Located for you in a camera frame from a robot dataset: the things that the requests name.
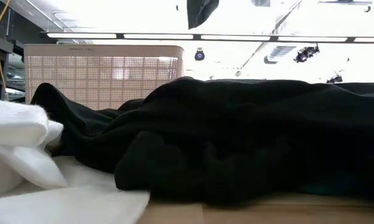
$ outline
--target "perforated panel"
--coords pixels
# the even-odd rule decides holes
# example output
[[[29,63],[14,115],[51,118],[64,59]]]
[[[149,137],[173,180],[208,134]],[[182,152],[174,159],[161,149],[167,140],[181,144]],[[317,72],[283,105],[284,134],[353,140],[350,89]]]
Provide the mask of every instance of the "perforated panel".
[[[145,98],[160,85],[182,76],[180,47],[110,47],[109,50],[108,45],[26,46],[27,102],[41,83],[51,83],[70,100],[91,109],[116,109],[128,100]]]

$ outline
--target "white fabric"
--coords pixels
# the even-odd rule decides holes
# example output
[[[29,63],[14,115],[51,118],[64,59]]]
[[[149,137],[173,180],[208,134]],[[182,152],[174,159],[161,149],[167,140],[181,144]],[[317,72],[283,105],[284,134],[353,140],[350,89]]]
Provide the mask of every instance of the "white fabric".
[[[52,158],[47,144],[58,144],[63,125],[49,121],[35,105],[0,101],[0,194],[26,178],[45,189],[67,183]]]
[[[6,194],[12,196],[0,198],[0,224],[133,224],[148,204],[148,192],[120,191],[112,174],[85,167],[72,157],[54,160],[69,187],[43,190],[22,183]]]

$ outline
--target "ceiling light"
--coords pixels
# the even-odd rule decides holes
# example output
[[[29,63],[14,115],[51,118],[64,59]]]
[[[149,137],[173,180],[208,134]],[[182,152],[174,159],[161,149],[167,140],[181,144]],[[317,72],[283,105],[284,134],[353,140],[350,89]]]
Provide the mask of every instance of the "ceiling light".
[[[357,37],[354,42],[374,42],[374,37],[361,38]]]
[[[47,36],[58,39],[116,39],[116,34],[48,33]]]
[[[345,42],[347,37],[278,37],[278,41],[293,42]]]
[[[268,41],[269,36],[247,36],[247,35],[202,35],[203,40],[251,40]]]
[[[125,34],[125,39],[189,39],[194,37],[191,34]]]

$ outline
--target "black cloth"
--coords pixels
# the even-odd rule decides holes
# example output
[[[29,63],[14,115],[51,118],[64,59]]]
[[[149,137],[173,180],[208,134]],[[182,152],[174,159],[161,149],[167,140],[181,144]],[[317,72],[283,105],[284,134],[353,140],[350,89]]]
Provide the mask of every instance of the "black cloth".
[[[279,191],[374,200],[374,83],[184,77],[100,111],[44,83],[32,103],[64,125],[60,155],[115,173],[119,189],[211,204]]]
[[[188,29],[202,25],[218,7],[218,0],[188,0]]]

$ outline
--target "window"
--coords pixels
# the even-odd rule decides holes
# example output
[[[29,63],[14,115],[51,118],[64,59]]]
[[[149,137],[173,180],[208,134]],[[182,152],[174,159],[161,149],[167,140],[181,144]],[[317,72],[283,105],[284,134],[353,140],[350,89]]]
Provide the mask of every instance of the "window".
[[[23,91],[18,91],[12,88],[6,88],[6,92],[8,94],[8,100],[12,101],[21,97],[25,96],[25,92]]]
[[[22,56],[12,53],[8,57],[7,82],[25,86],[25,66]]]

